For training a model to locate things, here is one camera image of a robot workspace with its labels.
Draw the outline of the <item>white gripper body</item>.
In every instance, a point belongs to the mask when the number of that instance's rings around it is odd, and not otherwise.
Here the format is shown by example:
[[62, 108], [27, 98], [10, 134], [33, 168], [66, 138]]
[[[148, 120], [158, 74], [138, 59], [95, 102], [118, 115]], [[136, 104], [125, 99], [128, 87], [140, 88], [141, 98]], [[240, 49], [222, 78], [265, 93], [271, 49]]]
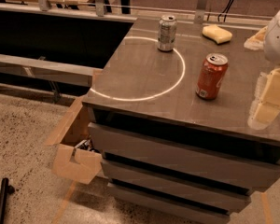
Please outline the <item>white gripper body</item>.
[[267, 60], [280, 63], [280, 10], [268, 24], [264, 38], [264, 54]]

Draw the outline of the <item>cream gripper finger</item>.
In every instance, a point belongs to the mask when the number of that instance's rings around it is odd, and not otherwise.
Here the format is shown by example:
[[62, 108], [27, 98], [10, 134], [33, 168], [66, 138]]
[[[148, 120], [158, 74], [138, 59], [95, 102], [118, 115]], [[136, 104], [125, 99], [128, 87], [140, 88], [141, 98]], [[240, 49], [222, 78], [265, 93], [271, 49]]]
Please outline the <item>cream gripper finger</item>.
[[280, 67], [269, 74], [261, 72], [247, 124], [254, 130], [266, 129], [280, 113]]
[[251, 50], [263, 49], [266, 31], [267, 26], [261, 28], [257, 33], [246, 40], [246, 42], [244, 43], [244, 47]]

